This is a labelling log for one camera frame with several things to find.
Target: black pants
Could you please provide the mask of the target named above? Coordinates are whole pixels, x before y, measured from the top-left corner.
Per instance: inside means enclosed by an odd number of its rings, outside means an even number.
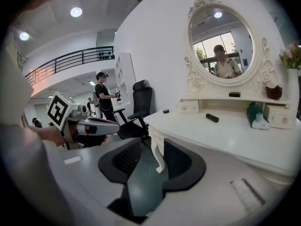
[[[116,122],[115,120],[115,117],[114,117],[114,114],[112,114],[113,112],[113,107],[111,107],[109,110],[107,111],[102,111],[105,115],[105,117],[107,118],[107,120],[110,120],[110,121],[114,121]]]

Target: flower vase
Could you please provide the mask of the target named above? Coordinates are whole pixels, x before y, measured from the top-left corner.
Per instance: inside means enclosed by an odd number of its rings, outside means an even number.
[[[299,81],[297,69],[288,69],[288,99],[290,104],[287,106],[292,112],[292,114],[297,116],[298,105],[299,105]]]

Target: ceiling light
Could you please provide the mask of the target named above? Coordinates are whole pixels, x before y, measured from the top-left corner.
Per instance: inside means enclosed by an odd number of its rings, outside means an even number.
[[[215,15],[214,15],[216,18],[219,18],[222,16],[222,13],[221,12],[217,12]]]
[[[27,32],[23,32],[20,34],[20,40],[26,41],[26,40],[28,40],[28,38],[29,38],[29,35]]]
[[[81,8],[72,8],[70,14],[72,17],[79,17],[82,14]]]

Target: backpack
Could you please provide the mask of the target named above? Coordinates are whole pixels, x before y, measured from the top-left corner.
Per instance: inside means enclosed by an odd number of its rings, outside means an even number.
[[[99,99],[97,98],[97,94],[96,94],[95,88],[94,88],[94,90],[92,92],[92,101],[93,101],[93,104],[94,104],[95,107],[99,107],[100,106],[100,102],[99,102]]]
[[[227,63],[229,63],[231,65],[232,69],[234,70],[234,73],[236,73],[235,69],[234,69],[234,61],[232,59],[230,59]],[[214,66],[214,74],[218,75],[218,64],[217,63]]]

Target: window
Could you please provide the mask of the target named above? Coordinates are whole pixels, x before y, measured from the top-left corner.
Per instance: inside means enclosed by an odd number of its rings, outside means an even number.
[[[209,72],[210,68],[214,68],[217,61],[213,48],[217,44],[223,45],[226,50],[226,57],[235,60],[243,73],[239,52],[231,32],[215,36],[193,45],[196,56],[204,68]]]

